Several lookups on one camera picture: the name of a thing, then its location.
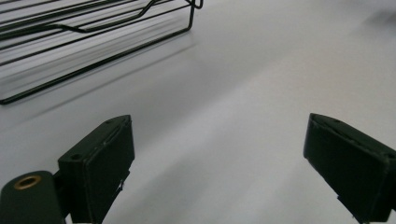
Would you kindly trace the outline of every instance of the wire shelf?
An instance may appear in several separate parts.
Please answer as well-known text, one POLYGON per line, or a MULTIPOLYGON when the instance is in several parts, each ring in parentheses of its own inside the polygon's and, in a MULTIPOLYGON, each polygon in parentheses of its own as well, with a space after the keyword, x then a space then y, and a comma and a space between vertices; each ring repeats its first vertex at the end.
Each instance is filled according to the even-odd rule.
POLYGON ((197 1, 0 2, 0 105, 188 32, 197 1))

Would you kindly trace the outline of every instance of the white surface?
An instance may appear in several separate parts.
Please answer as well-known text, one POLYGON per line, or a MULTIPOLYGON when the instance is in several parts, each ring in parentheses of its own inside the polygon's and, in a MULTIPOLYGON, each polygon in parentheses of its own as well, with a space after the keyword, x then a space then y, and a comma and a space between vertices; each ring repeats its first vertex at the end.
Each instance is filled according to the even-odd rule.
POLYGON ((1 106, 0 186, 131 114, 105 223, 357 223, 303 146, 315 112, 396 148, 396 24, 373 19, 392 3, 368 2, 206 0, 187 35, 1 106))

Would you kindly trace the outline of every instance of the metal wire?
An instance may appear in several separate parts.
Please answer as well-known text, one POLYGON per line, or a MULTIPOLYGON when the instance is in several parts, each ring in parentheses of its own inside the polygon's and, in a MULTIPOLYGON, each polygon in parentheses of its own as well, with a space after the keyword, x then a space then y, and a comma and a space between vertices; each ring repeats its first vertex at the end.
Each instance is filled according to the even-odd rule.
MULTIPOLYGON (((6 3, 12 4, 15 1, 16 0, 2 2, 2 5, 6 3)), ((26 8, 28 9, 36 8, 37 6, 42 6, 46 4, 49 5, 56 4, 54 2, 60 2, 60 0, 49 0, 41 3, 32 3, 26 6, 11 7, 1 11, 0 14, 15 13, 14 11, 17 10, 24 10, 26 8)), ((128 8, 130 6, 128 4, 134 2, 138 4, 139 1, 138 0, 86 1, 83 3, 73 4, 65 7, 52 8, 45 11, 41 11, 39 13, 34 12, 31 13, 30 15, 1 21, 0 24, 4 24, 4 25, 0 26, 0 41, 6 44, 2 45, 0 47, 0 50, 9 50, 13 48, 18 48, 19 46, 26 46, 32 43, 36 43, 37 41, 46 41, 47 39, 52 38, 53 36, 61 35, 62 33, 69 34, 70 32, 72 32, 72 33, 88 34, 88 35, 81 35, 80 37, 75 39, 73 38, 69 39, 63 43, 55 44, 47 48, 39 49, 33 52, 27 52, 23 55, 0 62, 0 66, 4 66, 7 64, 18 62, 20 60, 34 57, 36 55, 43 54, 51 50, 56 50, 64 46, 75 44, 82 40, 93 38, 94 36, 99 36, 105 33, 116 31, 122 27, 136 24, 141 21, 146 21, 153 18, 161 17, 165 14, 172 13, 177 10, 181 10, 182 8, 188 8, 188 7, 190 8, 190 15, 189 15, 187 27, 179 29, 167 35, 156 37, 153 40, 132 47, 131 49, 127 49, 122 52, 119 52, 115 55, 104 58, 98 62, 86 65, 82 68, 77 69, 76 71, 73 71, 66 75, 57 77, 53 80, 37 85, 29 90, 14 94, 5 99, 1 99, 0 105, 7 105, 19 101, 20 99, 26 98, 35 93, 38 93, 40 91, 58 85, 62 82, 65 82, 68 79, 80 76, 88 71, 91 71, 94 68, 103 66, 106 63, 114 62, 117 59, 122 58, 126 55, 132 54, 141 49, 145 49, 152 45, 158 44, 166 39, 188 32, 192 27, 194 10, 202 8, 204 4, 204 0, 150 0, 144 6, 137 7, 135 5, 132 8, 128 8), (185 2, 185 4, 182 6, 167 9, 166 11, 163 12, 155 12, 151 15, 148 15, 148 12, 153 7, 164 5, 174 1, 185 2), (112 8, 114 8, 114 10, 117 10, 117 7, 122 7, 122 9, 124 10, 117 13, 113 13, 111 15, 106 15, 105 13, 106 10, 113 10, 112 8), (101 15, 103 14, 105 16, 101 16, 100 18, 95 18, 94 13, 100 13, 101 15), (81 17, 86 18, 87 16, 92 16, 93 19, 90 19, 88 21, 86 21, 86 19, 80 20, 78 24, 75 25, 66 24, 67 22, 70 22, 70 20, 76 20, 81 17)))

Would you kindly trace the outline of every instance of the screw hole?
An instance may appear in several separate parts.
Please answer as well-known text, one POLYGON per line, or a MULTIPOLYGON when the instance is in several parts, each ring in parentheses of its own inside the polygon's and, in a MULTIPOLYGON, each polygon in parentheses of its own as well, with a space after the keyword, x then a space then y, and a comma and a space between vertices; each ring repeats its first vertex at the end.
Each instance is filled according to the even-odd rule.
POLYGON ((39 175, 30 175, 26 176, 25 178, 19 180, 15 185, 15 189, 29 189, 30 187, 36 185, 40 182, 41 176, 39 175))
POLYGON ((71 156, 71 158, 72 158, 72 160, 76 161, 76 160, 81 158, 81 155, 80 154, 74 154, 73 156, 71 156))

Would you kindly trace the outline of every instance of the black wire rack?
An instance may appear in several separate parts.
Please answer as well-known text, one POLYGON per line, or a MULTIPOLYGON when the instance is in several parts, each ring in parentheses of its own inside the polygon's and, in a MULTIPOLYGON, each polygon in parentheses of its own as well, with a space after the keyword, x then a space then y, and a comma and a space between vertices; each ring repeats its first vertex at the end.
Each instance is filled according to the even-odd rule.
POLYGON ((186 33, 194 10, 203 4, 204 0, 2 1, 0 105, 186 33), (181 14, 188 18, 179 18, 181 14), (175 26, 182 21, 184 25, 175 26), (157 34, 149 36, 148 30, 157 34))

